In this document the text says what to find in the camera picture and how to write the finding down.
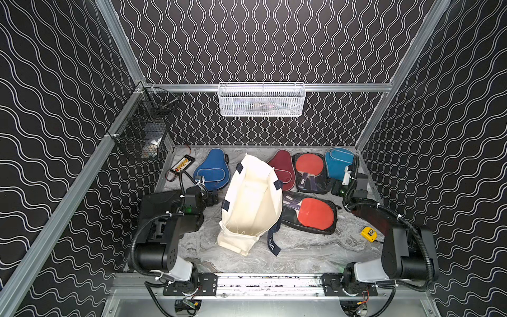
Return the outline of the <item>blue paddle case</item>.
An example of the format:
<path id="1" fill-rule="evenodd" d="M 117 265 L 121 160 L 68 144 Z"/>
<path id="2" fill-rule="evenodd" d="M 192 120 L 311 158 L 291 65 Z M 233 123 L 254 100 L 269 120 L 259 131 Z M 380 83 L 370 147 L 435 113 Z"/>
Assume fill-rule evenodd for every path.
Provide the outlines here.
<path id="1" fill-rule="evenodd" d="M 224 188 L 231 179 L 228 155 L 222 149 L 211 149 L 206 159 L 195 169 L 193 177 L 196 180 L 203 179 L 208 191 Z"/>

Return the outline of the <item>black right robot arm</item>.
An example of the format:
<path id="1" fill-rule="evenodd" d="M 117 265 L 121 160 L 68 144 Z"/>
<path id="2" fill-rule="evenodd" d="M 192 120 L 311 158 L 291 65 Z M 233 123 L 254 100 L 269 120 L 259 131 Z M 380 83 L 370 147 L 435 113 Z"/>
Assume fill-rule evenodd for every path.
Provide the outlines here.
<path id="1" fill-rule="evenodd" d="M 366 175 L 346 172 L 343 206 L 384 236 L 379 258 L 348 264 L 342 277 L 347 293 L 370 285 L 403 285 L 414 291 L 430 290 L 438 279 L 438 259 L 431 230 L 411 224 L 399 213 L 367 198 Z"/>

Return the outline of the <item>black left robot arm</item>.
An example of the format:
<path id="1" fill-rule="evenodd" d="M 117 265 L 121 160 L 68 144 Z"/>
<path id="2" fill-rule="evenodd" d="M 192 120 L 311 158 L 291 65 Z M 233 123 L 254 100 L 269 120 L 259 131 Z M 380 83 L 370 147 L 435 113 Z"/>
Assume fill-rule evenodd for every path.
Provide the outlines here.
<path id="1" fill-rule="evenodd" d="M 146 195 L 130 246 L 129 267 L 157 281 L 192 282 L 197 271 L 178 255 L 179 241 L 199 231 L 206 207 L 218 203 L 218 191 L 204 192 L 200 186 Z"/>

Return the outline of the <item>yellow tape measure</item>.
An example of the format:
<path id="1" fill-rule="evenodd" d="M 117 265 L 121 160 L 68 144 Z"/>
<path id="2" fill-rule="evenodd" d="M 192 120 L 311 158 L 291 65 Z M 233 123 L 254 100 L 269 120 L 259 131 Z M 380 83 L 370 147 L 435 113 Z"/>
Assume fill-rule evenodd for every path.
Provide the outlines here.
<path id="1" fill-rule="evenodd" d="M 374 243 L 378 240 L 378 233 L 372 227 L 363 228 L 363 230 L 360 232 L 360 235 L 370 243 Z"/>

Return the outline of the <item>black yellow device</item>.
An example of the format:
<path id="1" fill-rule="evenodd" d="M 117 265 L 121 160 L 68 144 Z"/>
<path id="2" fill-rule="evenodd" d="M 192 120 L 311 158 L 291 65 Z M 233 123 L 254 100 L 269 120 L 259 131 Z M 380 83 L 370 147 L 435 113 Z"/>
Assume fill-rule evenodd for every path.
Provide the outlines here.
<path id="1" fill-rule="evenodd" d="M 166 172 L 165 178 L 168 182 L 173 182 L 178 178 L 180 172 L 183 172 L 188 169 L 195 162 L 195 158 L 191 155 L 184 155 L 180 158 L 176 163 L 172 165 L 172 167 Z"/>

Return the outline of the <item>maroon paddle case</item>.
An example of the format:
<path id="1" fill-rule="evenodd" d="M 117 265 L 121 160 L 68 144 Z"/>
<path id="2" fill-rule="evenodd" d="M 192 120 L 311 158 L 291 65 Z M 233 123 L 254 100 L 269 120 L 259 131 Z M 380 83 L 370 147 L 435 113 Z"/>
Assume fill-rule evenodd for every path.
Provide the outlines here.
<path id="1" fill-rule="evenodd" d="M 296 182 L 291 154 L 284 149 L 278 150 L 267 163 L 274 168 L 278 179 L 283 183 L 283 191 L 291 191 Z"/>

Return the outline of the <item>cream canvas tote bag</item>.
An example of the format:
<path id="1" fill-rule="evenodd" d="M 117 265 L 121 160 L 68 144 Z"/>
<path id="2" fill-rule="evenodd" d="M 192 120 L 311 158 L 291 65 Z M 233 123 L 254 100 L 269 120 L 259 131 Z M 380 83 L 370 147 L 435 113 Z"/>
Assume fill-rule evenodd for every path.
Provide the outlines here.
<path id="1" fill-rule="evenodd" d="M 254 244 L 280 219 L 283 183 L 275 169 L 245 154 L 236 165 L 221 206 L 217 244 L 247 256 Z"/>

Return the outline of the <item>teal paddle case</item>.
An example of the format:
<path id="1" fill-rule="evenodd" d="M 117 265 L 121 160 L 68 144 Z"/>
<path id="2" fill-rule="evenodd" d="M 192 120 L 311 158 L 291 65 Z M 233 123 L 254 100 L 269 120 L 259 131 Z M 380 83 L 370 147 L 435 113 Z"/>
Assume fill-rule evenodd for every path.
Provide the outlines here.
<path id="1" fill-rule="evenodd" d="M 336 147 L 326 151 L 325 162 L 329 178 L 343 180 L 345 169 L 352 165 L 354 153 L 345 148 Z"/>

